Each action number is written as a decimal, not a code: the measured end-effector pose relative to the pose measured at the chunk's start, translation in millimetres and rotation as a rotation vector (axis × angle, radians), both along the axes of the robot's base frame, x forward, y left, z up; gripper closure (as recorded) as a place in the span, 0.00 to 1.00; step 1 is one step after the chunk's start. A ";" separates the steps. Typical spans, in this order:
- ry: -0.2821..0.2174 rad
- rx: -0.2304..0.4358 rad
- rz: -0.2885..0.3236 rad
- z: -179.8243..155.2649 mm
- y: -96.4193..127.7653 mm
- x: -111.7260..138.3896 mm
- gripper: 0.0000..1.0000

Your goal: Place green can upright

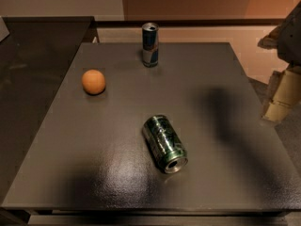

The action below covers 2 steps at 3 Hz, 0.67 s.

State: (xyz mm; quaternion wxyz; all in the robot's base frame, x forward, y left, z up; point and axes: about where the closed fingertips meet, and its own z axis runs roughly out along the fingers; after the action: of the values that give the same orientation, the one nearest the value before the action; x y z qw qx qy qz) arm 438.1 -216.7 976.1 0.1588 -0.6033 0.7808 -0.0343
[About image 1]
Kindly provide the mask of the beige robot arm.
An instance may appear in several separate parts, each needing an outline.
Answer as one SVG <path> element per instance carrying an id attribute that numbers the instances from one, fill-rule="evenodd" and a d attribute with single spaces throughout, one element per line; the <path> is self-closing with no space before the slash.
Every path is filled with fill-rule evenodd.
<path id="1" fill-rule="evenodd" d="M 276 49 L 277 57 L 287 63 L 270 76 L 261 113 L 263 120 L 279 123 L 301 102 L 301 2 L 258 46 Z"/>

